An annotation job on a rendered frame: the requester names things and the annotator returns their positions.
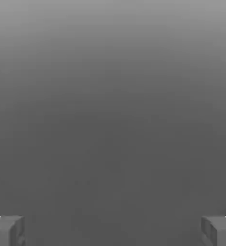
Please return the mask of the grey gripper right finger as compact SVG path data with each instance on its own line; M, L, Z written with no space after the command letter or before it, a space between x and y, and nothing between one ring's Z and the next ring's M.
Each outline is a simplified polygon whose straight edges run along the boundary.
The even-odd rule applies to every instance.
M226 246L226 216L203 216L200 229L202 246Z

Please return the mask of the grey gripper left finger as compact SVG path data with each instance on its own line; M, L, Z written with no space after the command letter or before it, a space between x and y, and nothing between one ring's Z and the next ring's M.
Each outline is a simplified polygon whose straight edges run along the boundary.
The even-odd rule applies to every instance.
M25 217L0 216L0 246L26 246Z

